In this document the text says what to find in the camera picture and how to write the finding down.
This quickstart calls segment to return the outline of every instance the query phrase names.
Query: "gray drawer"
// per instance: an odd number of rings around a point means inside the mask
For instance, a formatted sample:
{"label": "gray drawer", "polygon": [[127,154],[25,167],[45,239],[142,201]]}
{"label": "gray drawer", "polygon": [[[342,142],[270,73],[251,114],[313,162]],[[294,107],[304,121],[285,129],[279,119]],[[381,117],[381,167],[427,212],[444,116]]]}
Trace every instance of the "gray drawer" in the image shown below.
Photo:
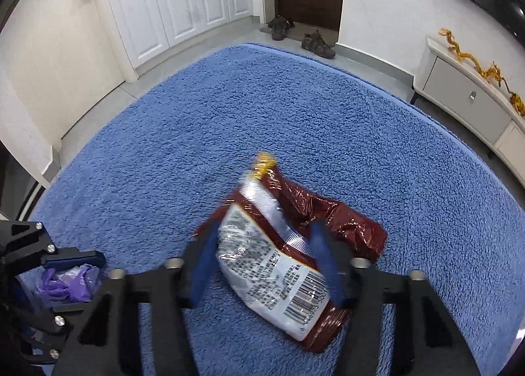
{"label": "gray drawer", "polygon": [[439,57],[423,91],[466,121],[488,142],[495,143],[510,115],[487,93]]}

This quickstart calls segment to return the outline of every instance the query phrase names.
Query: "golden dragon figurine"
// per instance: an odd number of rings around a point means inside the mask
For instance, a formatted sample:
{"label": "golden dragon figurine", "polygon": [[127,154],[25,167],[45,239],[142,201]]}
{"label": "golden dragon figurine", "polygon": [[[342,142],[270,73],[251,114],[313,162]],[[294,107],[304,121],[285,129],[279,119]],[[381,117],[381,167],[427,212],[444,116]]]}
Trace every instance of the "golden dragon figurine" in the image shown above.
{"label": "golden dragon figurine", "polygon": [[439,35],[447,37],[447,42],[451,45],[448,47],[449,50],[454,50],[456,52],[457,58],[460,62],[463,62],[463,60],[470,59],[474,62],[474,66],[476,68],[476,71],[483,77],[487,83],[490,84],[490,79],[494,78],[495,81],[498,82],[498,86],[501,87],[501,82],[505,83],[505,87],[507,88],[507,91],[509,92],[510,96],[510,103],[514,107],[514,109],[520,114],[522,117],[525,117],[525,104],[521,100],[521,97],[519,94],[514,93],[510,91],[509,85],[507,84],[507,80],[501,75],[501,69],[498,67],[498,65],[495,64],[495,62],[490,65],[490,67],[484,71],[477,59],[470,53],[462,53],[461,49],[459,48],[459,44],[454,41],[454,36],[452,35],[452,32],[448,29],[442,28],[439,32]]}

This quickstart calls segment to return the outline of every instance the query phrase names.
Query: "cabinet leg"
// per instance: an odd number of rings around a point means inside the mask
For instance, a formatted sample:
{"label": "cabinet leg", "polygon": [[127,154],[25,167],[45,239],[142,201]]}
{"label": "cabinet leg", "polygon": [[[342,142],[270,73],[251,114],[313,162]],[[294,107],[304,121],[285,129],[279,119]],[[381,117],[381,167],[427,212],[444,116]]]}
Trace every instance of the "cabinet leg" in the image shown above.
{"label": "cabinet leg", "polygon": [[414,94],[412,95],[412,99],[410,99],[410,104],[413,105],[414,103],[416,103],[416,100],[417,100],[417,93],[414,92]]}

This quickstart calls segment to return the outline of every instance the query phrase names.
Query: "plastic package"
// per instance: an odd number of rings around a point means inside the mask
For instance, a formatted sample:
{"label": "plastic package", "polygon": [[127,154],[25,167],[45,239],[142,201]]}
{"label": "plastic package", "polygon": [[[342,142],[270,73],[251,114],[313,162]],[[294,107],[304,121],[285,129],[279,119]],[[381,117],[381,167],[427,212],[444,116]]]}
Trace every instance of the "plastic package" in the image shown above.
{"label": "plastic package", "polygon": [[324,351],[348,315],[330,301],[310,250],[316,219],[356,257],[375,262],[384,248],[387,233],[378,223],[285,179],[268,154],[259,154],[254,172],[196,232],[222,221],[216,255],[230,286],[310,352]]}
{"label": "plastic package", "polygon": [[36,294],[51,301],[89,302],[100,285],[99,274],[99,268],[87,263],[60,272],[49,268],[37,280]]}

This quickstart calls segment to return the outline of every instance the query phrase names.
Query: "white label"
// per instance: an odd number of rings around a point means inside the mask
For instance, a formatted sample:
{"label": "white label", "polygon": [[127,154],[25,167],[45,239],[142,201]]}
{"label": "white label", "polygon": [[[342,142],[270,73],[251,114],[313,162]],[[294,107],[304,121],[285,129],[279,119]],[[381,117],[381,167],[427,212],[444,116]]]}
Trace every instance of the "white label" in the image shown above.
{"label": "white label", "polygon": [[294,339],[306,337],[328,303],[321,273],[278,250],[237,204],[220,224],[217,258],[243,302]]}

